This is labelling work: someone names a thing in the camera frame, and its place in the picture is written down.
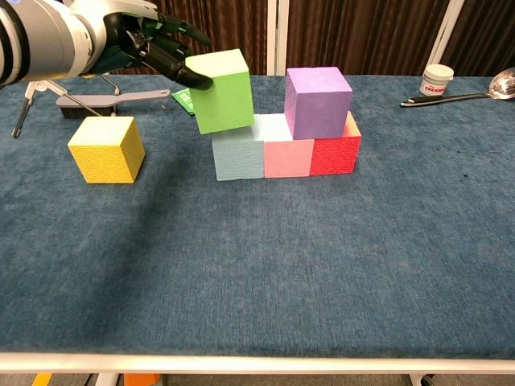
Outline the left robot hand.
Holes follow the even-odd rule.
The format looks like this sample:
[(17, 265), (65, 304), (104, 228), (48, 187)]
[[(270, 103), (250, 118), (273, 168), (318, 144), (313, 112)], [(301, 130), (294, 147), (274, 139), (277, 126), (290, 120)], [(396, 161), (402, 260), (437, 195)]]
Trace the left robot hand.
[(191, 52), (173, 38), (181, 34), (204, 46), (212, 43), (188, 21), (163, 13), (147, 0), (74, 0), (70, 9), (92, 40), (83, 76), (146, 67), (188, 88), (212, 87), (210, 77), (187, 67)]

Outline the green foam cube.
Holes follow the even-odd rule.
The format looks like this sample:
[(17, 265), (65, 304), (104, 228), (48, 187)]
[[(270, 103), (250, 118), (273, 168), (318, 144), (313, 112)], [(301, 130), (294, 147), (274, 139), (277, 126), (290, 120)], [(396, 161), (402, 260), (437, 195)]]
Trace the green foam cube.
[(186, 58), (186, 65), (213, 81), (208, 90), (190, 90), (201, 134), (239, 129), (253, 124), (249, 67), (240, 49), (190, 56)]

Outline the pink foam cube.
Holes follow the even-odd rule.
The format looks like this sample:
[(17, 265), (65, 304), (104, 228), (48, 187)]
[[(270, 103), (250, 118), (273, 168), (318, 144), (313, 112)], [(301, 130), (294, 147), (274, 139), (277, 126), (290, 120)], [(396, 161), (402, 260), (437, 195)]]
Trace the pink foam cube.
[(307, 177), (311, 171), (313, 139), (293, 139), (283, 113), (259, 114), (256, 122), (264, 141), (266, 178)]

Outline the purple foam cube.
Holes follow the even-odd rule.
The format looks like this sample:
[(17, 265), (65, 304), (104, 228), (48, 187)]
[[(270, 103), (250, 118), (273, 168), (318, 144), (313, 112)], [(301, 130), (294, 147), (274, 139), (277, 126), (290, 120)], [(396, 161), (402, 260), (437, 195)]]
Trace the purple foam cube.
[(340, 138), (352, 96), (337, 67), (288, 68), (284, 113), (293, 139)]

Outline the red foam cube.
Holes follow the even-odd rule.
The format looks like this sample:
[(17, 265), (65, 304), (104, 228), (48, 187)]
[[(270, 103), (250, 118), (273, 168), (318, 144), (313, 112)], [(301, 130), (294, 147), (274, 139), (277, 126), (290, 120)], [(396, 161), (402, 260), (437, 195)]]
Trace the red foam cube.
[(310, 175), (352, 173), (360, 147), (361, 132), (354, 116), (348, 112), (341, 137), (314, 140)]

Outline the grey brush black bristles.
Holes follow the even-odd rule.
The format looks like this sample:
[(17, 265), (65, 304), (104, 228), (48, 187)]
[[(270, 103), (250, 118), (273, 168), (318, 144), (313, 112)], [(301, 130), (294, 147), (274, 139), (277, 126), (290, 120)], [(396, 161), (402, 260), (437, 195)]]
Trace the grey brush black bristles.
[[(117, 107), (125, 102), (150, 101), (166, 99), (171, 95), (169, 89), (153, 90), (146, 92), (128, 92), (120, 95), (75, 95), (75, 98), (104, 117), (116, 116)], [(92, 114), (75, 101), (69, 100), (65, 96), (60, 96), (56, 100), (56, 106), (67, 119), (78, 119), (92, 116)]]

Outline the green sachet packet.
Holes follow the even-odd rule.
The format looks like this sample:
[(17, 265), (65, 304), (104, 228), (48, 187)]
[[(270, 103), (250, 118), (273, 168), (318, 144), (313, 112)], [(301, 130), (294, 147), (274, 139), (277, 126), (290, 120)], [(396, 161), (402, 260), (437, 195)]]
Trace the green sachet packet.
[(185, 89), (179, 90), (177, 92), (173, 92), (171, 95), (172, 95), (173, 99), (176, 102), (178, 102), (190, 116), (195, 115), (194, 106), (193, 106), (189, 88), (185, 88)]

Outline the dark brown curtain panel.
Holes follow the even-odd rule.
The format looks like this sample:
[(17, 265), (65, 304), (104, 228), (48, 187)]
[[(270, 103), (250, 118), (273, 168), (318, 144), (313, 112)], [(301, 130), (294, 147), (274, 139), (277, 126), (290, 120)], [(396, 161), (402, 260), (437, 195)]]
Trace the dark brown curtain panel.
[(175, 34), (195, 55), (241, 50), (252, 75), (267, 66), (267, 0), (150, 0), (163, 13), (188, 21), (211, 40), (209, 47)]
[(465, 0), (440, 63), (457, 76), (515, 67), (515, 0)]
[(450, 0), (290, 0), (287, 68), (418, 76)]

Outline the yellow foam cube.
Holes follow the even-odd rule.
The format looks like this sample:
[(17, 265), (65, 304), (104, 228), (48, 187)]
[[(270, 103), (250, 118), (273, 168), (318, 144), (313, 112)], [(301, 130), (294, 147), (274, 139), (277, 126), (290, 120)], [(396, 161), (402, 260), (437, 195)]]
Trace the yellow foam cube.
[(86, 117), (68, 148), (87, 183), (134, 183), (146, 155), (134, 117)]

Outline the light blue foam cube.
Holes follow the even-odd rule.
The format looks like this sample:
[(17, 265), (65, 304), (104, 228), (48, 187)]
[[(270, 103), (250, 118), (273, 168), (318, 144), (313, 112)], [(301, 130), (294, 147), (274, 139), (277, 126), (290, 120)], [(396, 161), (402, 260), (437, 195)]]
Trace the light blue foam cube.
[(255, 114), (250, 126), (212, 135), (218, 181), (264, 178), (263, 117), (263, 114)]

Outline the blue table cloth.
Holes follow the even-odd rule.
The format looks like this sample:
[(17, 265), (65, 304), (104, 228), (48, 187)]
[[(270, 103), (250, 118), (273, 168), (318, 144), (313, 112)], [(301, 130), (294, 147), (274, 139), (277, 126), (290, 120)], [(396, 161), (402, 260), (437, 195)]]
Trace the blue table cloth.
[(88, 185), (79, 123), (0, 91), (0, 352), (515, 359), (515, 101), (403, 109), (352, 76), (350, 175), (216, 179), (175, 101), (128, 104), (135, 183)]

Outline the white jar red label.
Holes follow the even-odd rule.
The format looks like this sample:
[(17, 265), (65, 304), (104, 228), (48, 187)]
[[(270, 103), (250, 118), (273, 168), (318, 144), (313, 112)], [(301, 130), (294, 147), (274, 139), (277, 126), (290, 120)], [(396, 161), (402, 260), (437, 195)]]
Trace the white jar red label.
[(454, 70), (443, 64), (429, 64), (422, 74), (419, 92), (423, 96), (442, 96), (453, 80)]

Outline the orange plastic object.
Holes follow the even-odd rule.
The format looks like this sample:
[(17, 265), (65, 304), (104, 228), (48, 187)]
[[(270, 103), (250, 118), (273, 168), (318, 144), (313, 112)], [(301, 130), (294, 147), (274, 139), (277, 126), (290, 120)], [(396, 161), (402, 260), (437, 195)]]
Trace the orange plastic object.
[(160, 380), (160, 374), (125, 373), (123, 375), (124, 386), (155, 386)]

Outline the white partition post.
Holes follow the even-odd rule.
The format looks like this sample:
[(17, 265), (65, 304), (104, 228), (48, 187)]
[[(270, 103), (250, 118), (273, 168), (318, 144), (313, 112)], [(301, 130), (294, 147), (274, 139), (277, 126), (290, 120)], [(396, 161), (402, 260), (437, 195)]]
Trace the white partition post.
[(464, 3), (465, 0), (449, 0), (438, 34), (436, 35), (433, 43), (431, 53), (428, 61), (426, 62), (427, 66), (440, 63)]
[(290, 0), (267, 0), (266, 75), (286, 74)]

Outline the white table frame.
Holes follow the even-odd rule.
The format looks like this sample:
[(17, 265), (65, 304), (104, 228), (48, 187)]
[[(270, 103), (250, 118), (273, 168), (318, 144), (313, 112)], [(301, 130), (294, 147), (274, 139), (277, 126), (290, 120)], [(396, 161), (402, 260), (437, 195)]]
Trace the white table frame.
[(193, 355), (106, 355), (0, 352), (0, 373), (98, 373), (114, 386), (120, 373), (161, 374), (510, 374), (515, 360), (279, 358)]

